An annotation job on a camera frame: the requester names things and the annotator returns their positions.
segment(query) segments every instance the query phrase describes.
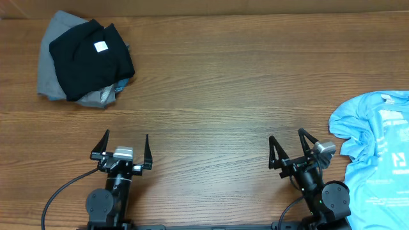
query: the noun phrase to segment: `gray garment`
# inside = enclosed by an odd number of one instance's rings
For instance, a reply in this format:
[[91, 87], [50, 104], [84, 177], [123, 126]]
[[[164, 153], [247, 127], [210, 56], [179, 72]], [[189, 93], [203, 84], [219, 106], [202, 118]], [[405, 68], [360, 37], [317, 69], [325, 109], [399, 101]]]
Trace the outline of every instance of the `gray garment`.
[[[66, 95], [61, 89], [61, 86], [59, 86], [57, 80], [54, 61], [50, 54], [49, 45], [50, 42], [54, 41], [71, 27], [85, 22], [87, 22], [87, 20], [70, 15], [61, 10], [51, 19], [40, 47], [37, 93], [48, 96], [50, 100], [66, 99]], [[125, 80], [126, 81], [121, 82], [122, 85], [124, 83], [126, 85], [128, 79]], [[109, 103], [115, 102], [115, 92], [121, 91], [125, 85], [120, 87], [113, 84], [112, 86], [107, 86], [99, 91], [90, 92], [80, 100], [76, 101], [76, 103], [88, 107], [104, 108]]]

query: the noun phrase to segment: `blue t-shirt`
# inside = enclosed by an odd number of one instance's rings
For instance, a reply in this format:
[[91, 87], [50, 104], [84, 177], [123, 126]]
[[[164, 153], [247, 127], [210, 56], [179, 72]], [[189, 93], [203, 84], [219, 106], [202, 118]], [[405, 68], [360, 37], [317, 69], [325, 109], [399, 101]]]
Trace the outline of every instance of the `blue t-shirt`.
[[409, 229], [409, 91], [379, 91], [338, 107], [330, 132], [347, 139], [341, 155], [358, 229]]

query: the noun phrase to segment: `garment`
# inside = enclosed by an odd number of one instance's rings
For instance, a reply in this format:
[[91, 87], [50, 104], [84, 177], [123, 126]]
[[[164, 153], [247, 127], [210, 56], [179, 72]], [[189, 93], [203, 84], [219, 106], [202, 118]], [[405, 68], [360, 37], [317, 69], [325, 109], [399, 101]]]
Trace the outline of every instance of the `garment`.
[[[98, 50], [98, 43], [105, 49]], [[85, 22], [52, 41], [49, 49], [67, 101], [135, 74], [127, 46], [113, 24], [104, 28], [94, 19]]]
[[[64, 91], [58, 83], [56, 71], [54, 69], [54, 62], [49, 52], [50, 42], [71, 27], [85, 22], [87, 22], [87, 20], [63, 11], [58, 11], [49, 23], [41, 42], [37, 81], [37, 92], [41, 95], [48, 96], [49, 100], [66, 99]], [[83, 106], [104, 108], [107, 104], [115, 102], [115, 93], [122, 91], [127, 85], [127, 82], [128, 79], [124, 79], [112, 86], [107, 86], [98, 91], [90, 92], [76, 102]]]
[[330, 132], [347, 141], [352, 229], [409, 229], [409, 91], [379, 91], [338, 107]]

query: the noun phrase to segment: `wooden table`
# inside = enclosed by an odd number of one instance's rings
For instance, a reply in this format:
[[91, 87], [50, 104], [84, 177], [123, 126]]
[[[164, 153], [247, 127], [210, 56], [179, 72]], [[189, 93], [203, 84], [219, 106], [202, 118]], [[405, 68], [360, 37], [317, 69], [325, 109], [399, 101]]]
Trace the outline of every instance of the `wooden table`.
[[[0, 21], [0, 229], [39, 229], [48, 198], [95, 167], [89, 152], [111, 130], [109, 150], [150, 135], [153, 170], [134, 178], [137, 224], [269, 224], [300, 194], [269, 171], [268, 136], [290, 157], [297, 129], [319, 139], [344, 101], [409, 88], [409, 13], [104, 18], [131, 45], [137, 70], [106, 110], [36, 95], [48, 20]], [[343, 180], [334, 157], [325, 181]], [[88, 221], [98, 172], [54, 200], [47, 229]], [[286, 220], [308, 215], [298, 204]]]

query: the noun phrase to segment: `folded black shirt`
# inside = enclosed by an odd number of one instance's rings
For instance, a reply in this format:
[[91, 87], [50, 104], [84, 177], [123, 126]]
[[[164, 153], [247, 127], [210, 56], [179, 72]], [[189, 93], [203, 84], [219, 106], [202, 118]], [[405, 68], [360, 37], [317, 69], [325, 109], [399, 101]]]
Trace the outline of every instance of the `folded black shirt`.
[[[98, 42], [105, 42], [107, 49], [98, 52], [94, 46]], [[104, 29], [94, 19], [52, 41], [50, 53], [67, 101], [77, 101], [135, 74], [127, 46], [114, 24]]]

